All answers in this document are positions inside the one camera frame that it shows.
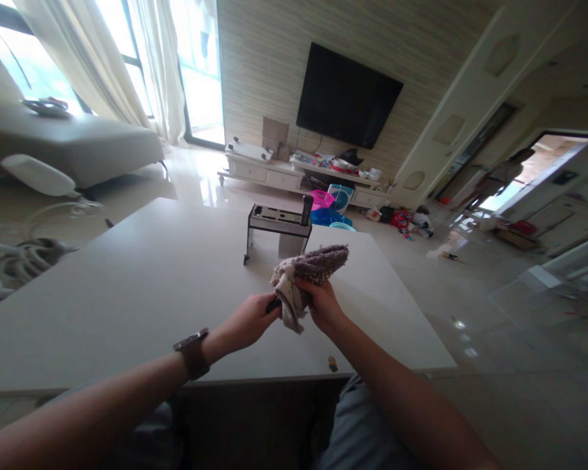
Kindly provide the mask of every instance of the bowl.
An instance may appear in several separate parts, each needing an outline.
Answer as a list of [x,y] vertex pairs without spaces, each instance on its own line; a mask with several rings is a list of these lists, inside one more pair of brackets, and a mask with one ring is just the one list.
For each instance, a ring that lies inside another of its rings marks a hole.
[[333,159],[333,164],[338,168],[343,168],[345,170],[348,168],[349,162],[342,159]]
[[67,118],[70,116],[67,109],[59,103],[36,100],[20,100],[20,102],[40,116],[48,118]]

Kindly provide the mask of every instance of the doorway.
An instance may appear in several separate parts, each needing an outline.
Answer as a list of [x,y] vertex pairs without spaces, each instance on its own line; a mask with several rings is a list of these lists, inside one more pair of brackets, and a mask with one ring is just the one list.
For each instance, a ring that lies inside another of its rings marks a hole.
[[530,145],[536,153],[523,163],[523,172],[499,196],[486,199],[480,209],[503,212],[513,206],[587,144],[588,134],[543,132]]
[[224,150],[216,0],[171,0],[189,143]]
[[479,155],[479,152],[485,148],[486,144],[499,132],[501,127],[511,118],[516,110],[517,108],[511,104],[503,103],[495,111],[479,134],[477,134],[464,152],[453,162],[446,175],[442,177],[436,188],[432,191],[436,195],[436,199],[442,198],[444,191],[453,184],[464,169],[468,168],[471,162]]

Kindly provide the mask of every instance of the hand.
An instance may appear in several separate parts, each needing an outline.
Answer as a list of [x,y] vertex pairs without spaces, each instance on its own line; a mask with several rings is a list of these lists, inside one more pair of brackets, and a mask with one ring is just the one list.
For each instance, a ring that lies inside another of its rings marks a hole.
[[333,292],[333,286],[326,281],[322,286],[296,278],[296,285],[313,297],[310,311],[314,323],[320,330],[329,335],[329,330],[341,319],[346,318]]
[[203,354],[207,364],[222,359],[255,343],[263,332],[281,316],[281,307],[266,313],[275,293],[251,295],[219,327],[203,340]]

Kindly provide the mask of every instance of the striped wallpaper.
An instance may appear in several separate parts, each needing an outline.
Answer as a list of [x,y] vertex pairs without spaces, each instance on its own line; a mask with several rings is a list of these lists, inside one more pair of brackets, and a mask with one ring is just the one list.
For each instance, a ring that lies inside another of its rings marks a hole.
[[[394,176],[435,111],[493,11],[475,0],[219,0],[222,89],[227,141],[261,144],[262,117],[296,116],[312,41],[404,83],[363,167]],[[300,129],[298,147],[320,135]],[[324,137],[319,151],[353,145]]]

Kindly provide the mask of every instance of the tile floor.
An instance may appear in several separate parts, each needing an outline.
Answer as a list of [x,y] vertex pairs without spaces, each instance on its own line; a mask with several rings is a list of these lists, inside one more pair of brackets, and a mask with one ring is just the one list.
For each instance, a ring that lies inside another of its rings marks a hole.
[[[254,203],[299,210],[299,195],[243,181],[220,186],[223,155],[176,149],[161,165],[95,188],[117,223],[156,197],[248,211]],[[0,180],[0,239],[17,239],[20,221],[56,203]],[[516,277],[543,260],[505,245],[429,203],[435,235],[405,240],[391,226],[348,210],[372,234],[455,358],[458,368],[427,376],[462,411],[504,468],[588,469],[588,319],[565,315],[570,301],[536,294]],[[100,219],[56,221],[39,234],[82,245],[106,230]],[[459,260],[440,255],[450,251]],[[0,427],[30,412],[34,398],[0,398]]]

